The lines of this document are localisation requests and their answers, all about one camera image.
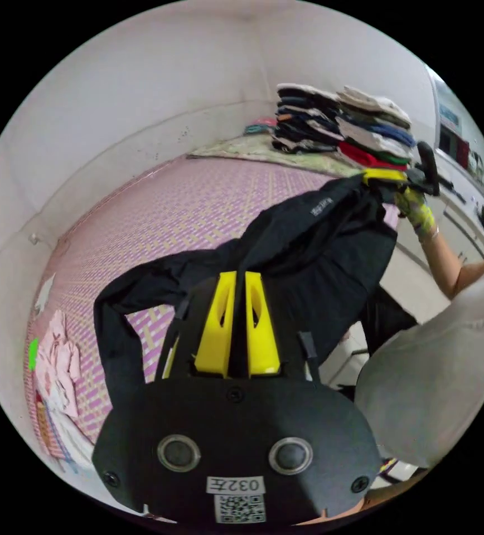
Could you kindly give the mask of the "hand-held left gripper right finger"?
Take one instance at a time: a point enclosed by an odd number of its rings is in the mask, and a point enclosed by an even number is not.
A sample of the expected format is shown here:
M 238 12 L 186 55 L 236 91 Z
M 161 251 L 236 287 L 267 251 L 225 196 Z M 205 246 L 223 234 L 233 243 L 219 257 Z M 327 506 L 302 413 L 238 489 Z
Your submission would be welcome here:
M 245 273 L 246 347 L 250 373 L 279 373 L 280 358 L 262 277 Z

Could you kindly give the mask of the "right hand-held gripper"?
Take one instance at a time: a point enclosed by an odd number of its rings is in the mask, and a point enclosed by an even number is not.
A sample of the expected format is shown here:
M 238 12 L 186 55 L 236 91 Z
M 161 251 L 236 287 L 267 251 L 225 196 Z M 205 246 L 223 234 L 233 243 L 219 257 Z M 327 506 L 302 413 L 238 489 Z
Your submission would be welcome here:
M 386 168 L 367 168 L 362 177 L 364 184 L 390 184 L 401 186 L 409 183 L 409 187 L 421 194 L 428 194 L 428 181 L 422 165 L 409 167 L 405 172 Z

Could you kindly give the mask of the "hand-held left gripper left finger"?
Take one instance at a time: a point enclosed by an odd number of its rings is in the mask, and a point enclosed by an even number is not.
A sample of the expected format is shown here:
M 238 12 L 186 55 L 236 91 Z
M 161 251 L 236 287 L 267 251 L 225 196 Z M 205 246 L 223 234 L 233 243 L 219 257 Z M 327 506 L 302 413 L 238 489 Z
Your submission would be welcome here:
M 195 355 L 198 373 L 227 373 L 234 319 L 236 272 L 220 273 Z

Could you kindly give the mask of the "person's right hand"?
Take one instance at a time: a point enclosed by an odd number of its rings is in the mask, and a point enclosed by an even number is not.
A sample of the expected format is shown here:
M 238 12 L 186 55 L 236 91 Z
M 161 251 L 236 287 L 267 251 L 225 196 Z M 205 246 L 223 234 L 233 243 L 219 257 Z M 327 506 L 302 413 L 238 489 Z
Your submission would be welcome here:
M 401 215 L 411 224 L 420 242 L 429 240 L 438 233 L 433 212 L 423 194 L 406 187 L 394 194 L 394 201 Z

